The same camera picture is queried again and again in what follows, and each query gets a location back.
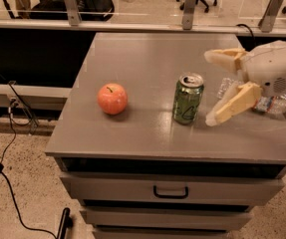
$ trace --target black cable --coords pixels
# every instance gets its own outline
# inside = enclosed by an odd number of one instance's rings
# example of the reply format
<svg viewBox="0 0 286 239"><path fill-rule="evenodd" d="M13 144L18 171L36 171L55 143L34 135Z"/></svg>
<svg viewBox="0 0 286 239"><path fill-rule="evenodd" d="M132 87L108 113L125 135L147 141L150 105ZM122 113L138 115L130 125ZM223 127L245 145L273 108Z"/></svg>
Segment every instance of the black cable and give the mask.
<svg viewBox="0 0 286 239"><path fill-rule="evenodd" d="M10 141L10 143L4 148L0 163L3 162L6 150L9 148L9 146L13 143L13 141L16 138L16 130L13 128L11 114L9 114L9 119L10 119L10 127L11 127L12 131L14 132L14 136L13 136L12 140Z"/></svg>
<svg viewBox="0 0 286 239"><path fill-rule="evenodd" d="M12 122L15 124L15 125L18 125L18 126L25 126L25 125L28 125L28 124L30 124L31 123L31 119L29 119L26 123L18 123L18 122L16 122L16 121L14 121L13 119L12 119Z"/></svg>
<svg viewBox="0 0 286 239"><path fill-rule="evenodd" d="M23 222L23 220L22 220L22 217L21 217L21 213L20 213L19 207L18 207L18 205L17 205L17 203L16 203L16 200L15 200L15 196L14 196L14 192L13 192L13 188L12 188L12 185L11 185L11 183L10 183L10 180L8 179L8 177L7 177L3 172L1 172L1 174L2 174L3 177L5 178L7 184L9 185L9 188L10 188L10 191L11 191L11 196L12 196L12 199L13 199L13 202L14 202L14 205L15 205L15 209L16 209L16 211L17 211L17 214L18 214L18 216L19 216L19 220L20 220L22 226L23 226L24 228L28 229L28 230L37 231L37 232L45 232L45 233L51 234L55 239L57 239L56 236L55 236L55 234L53 234L51 231L48 231L48 230L45 230L45 229L39 229L39 228L31 228L31 227L28 227L28 226L26 226L26 225L24 224L24 222Z"/></svg>
<svg viewBox="0 0 286 239"><path fill-rule="evenodd" d="M12 91L14 92L14 94L16 95L16 97L23 103L23 105L25 106L25 107L27 107L28 109L30 109L30 107L24 102L24 100L22 99L22 97L20 96L20 95L18 95L18 93L15 91L15 89L13 88L13 84L11 84L11 82L10 83L8 83L8 85L10 86L10 88L12 89Z"/></svg>
<svg viewBox="0 0 286 239"><path fill-rule="evenodd" d="M252 29L251 29L248 25L246 25L246 24L237 24L236 26L237 26L237 27L245 27L247 30L249 30L249 32L250 32L250 34L251 34L251 37L252 37L252 39L253 39L254 48L255 48L255 47L256 47L256 40L255 40L255 36L254 36L254 34L253 34Z"/></svg>

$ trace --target red apple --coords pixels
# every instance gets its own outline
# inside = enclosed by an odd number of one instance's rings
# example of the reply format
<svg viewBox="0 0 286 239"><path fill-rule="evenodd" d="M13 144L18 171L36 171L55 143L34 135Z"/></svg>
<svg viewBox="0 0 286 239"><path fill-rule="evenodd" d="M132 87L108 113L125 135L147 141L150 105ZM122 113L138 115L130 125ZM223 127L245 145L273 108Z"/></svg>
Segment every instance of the red apple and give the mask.
<svg viewBox="0 0 286 239"><path fill-rule="evenodd" d="M128 96L123 86L110 83L99 90L97 102L106 114L117 115L125 109Z"/></svg>

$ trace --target desk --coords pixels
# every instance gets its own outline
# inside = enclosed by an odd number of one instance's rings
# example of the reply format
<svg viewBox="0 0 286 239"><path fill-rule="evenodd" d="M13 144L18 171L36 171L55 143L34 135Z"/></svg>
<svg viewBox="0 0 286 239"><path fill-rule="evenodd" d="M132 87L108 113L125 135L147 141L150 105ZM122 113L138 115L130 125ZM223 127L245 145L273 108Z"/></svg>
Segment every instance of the desk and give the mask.
<svg viewBox="0 0 286 239"><path fill-rule="evenodd" d="M284 118L247 112L204 122L222 78L233 76L203 52L239 45L228 34L97 34L46 148L96 238L225 238L284 186ZM193 125L171 118L185 71L205 80ZM114 117L96 102L108 82L129 94Z"/></svg>

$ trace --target soda can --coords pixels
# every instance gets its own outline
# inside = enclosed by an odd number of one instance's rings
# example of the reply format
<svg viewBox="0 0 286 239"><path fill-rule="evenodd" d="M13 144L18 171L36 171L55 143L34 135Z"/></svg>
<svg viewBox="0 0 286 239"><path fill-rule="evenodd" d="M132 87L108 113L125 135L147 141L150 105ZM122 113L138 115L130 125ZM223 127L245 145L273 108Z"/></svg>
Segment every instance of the soda can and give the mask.
<svg viewBox="0 0 286 239"><path fill-rule="evenodd" d="M179 77L174 94L172 116L182 124L192 123L198 112L204 89L203 78L196 73Z"/></svg>

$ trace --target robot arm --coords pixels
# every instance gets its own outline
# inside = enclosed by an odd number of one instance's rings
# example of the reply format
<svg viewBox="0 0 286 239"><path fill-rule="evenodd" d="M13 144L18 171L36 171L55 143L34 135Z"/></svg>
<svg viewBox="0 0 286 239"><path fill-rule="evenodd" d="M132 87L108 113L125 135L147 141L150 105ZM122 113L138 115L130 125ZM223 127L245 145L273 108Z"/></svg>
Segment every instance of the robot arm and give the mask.
<svg viewBox="0 0 286 239"><path fill-rule="evenodd" d="M207 51L208 63L240 76L245 83L231 86L223 99L207 115L206 123L216 125L250 108L261 96L286 94L286 42L276 41L246 52L243 49Z"/></svg>

